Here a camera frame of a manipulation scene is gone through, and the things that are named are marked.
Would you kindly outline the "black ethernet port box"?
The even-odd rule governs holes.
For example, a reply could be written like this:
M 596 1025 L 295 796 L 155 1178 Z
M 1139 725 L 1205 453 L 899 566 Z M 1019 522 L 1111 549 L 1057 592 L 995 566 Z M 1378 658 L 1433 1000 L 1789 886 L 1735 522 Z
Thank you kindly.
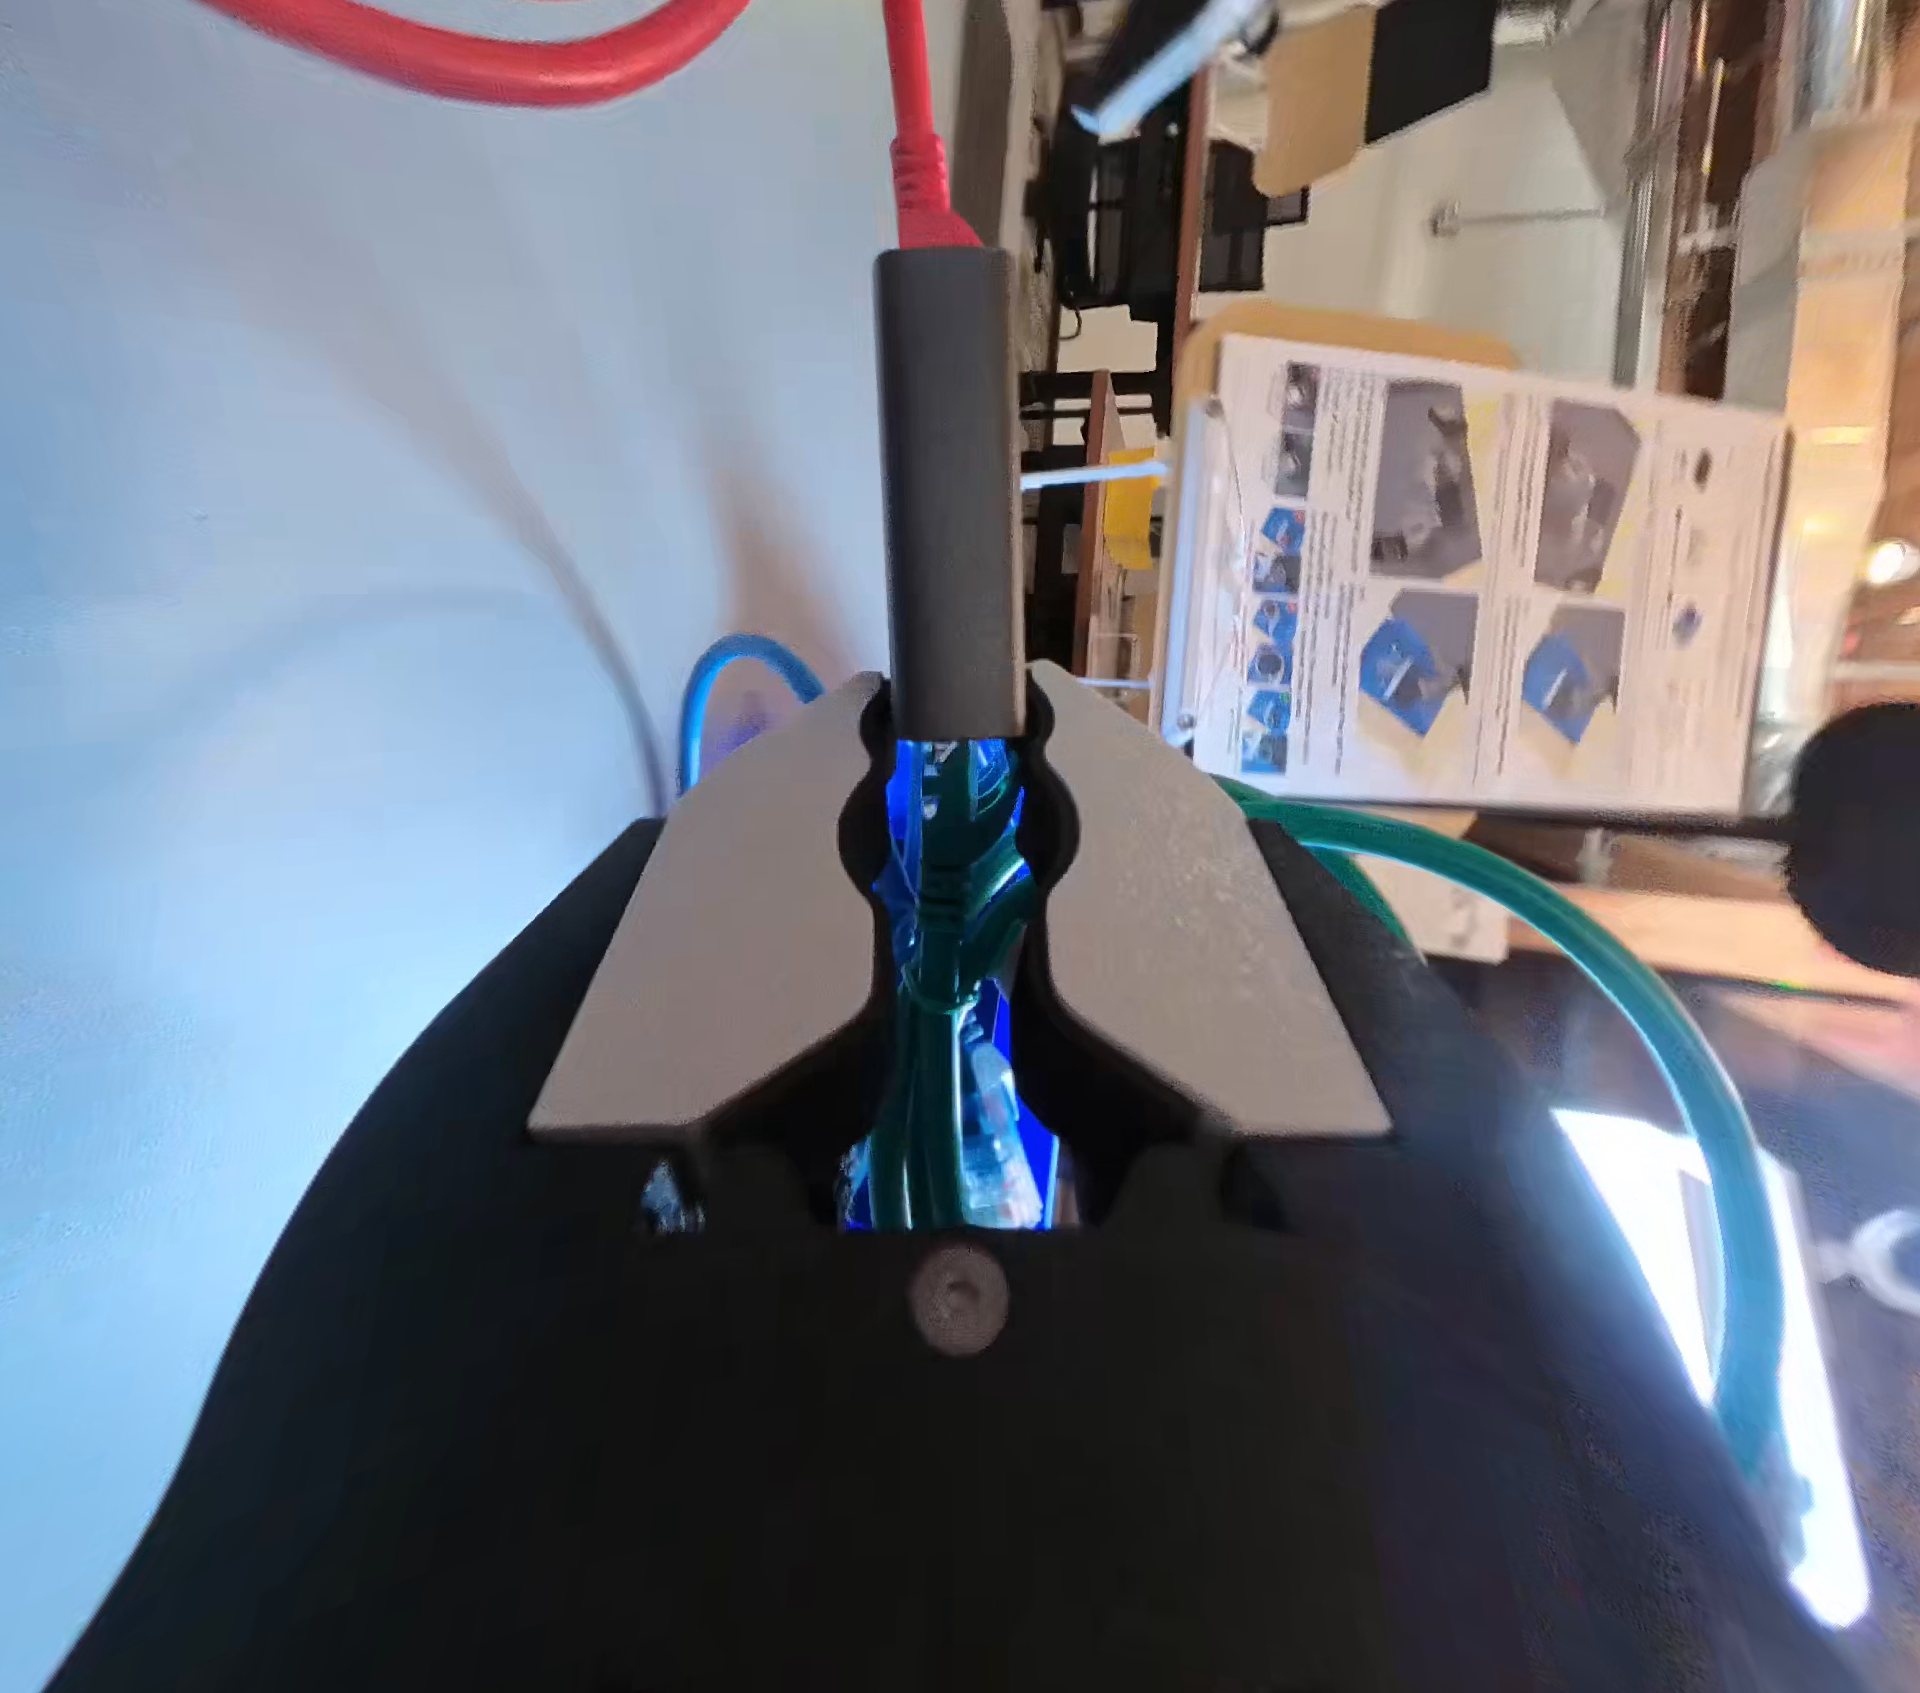
M 1013 260 L 873 265 L 888 679 L 902 741 L 1016 741 L 1025 719 Z

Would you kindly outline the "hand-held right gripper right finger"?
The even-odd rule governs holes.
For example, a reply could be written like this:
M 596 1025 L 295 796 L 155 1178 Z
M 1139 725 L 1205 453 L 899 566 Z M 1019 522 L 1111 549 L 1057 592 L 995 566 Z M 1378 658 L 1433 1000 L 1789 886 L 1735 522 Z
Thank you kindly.
M 1052 662 L 1039 757 L 1068 861 L 1044 902 L 1068 1020 L 1213 1123 L 1378 1140 L 1393 1123 L 1252 835 L 1211 776 Z

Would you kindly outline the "printed instruction sheet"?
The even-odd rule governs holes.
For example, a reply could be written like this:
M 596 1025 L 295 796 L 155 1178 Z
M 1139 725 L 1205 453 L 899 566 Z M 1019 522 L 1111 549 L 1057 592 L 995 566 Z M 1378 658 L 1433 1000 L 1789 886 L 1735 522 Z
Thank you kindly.
M 1733 816 L 1777 413 L 1227 333 L 1166 515 L 1164 739 L 1313 803 Z

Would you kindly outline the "black round object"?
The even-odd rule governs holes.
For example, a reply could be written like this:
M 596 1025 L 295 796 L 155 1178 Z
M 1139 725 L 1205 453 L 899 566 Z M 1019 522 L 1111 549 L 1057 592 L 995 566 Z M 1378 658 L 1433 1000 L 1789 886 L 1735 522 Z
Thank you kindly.
M 1918 707 L 1846 710 L 1799 749 L 1786 886 L 1837 954 L 1918 976 Z

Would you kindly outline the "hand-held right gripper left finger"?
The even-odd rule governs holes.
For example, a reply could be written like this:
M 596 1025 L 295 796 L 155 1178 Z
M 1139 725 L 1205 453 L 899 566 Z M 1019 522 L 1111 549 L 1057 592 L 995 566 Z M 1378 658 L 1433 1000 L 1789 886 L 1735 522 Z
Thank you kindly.
M 732 753 L 664 820 L 539 1087 L 546 1142 L 692 1135 L 850 1027 L 873 913 L 840 820 L 872 764 L 855 672 Z

